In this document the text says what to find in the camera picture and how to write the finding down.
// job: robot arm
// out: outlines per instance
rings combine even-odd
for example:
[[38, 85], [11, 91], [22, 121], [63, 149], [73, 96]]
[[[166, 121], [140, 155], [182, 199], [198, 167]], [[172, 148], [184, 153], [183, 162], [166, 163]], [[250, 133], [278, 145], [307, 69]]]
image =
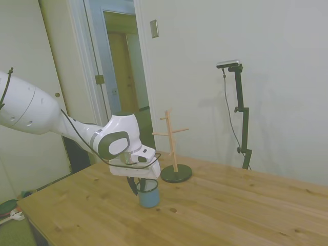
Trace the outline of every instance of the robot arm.
[[141, 144], [138, 122], [133, 114], [113, 115], [104, 127], [84, 124], [68, 117], [46, 92], [2, 71], [0, 95], [4, 95], [0, 125], [21, 132], [54, 132], [70, 138], [84, 150], [94, 151], [101, 159], [112, 160], [109, 165], [114, 175], [159, 177], [155, 150]]

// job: wood grain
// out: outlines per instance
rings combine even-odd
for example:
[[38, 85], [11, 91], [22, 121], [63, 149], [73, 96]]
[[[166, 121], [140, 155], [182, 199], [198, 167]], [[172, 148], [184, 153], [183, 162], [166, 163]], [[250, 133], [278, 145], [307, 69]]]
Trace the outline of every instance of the wood grain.
[[[159, 180], [152, 209], [103, 163], [18, 204], [54, 246], [328, 245], [327, 187], [187, 157], [179, 163], [193, 177]], [[163, 154], [160, 165], [171, 158]]]

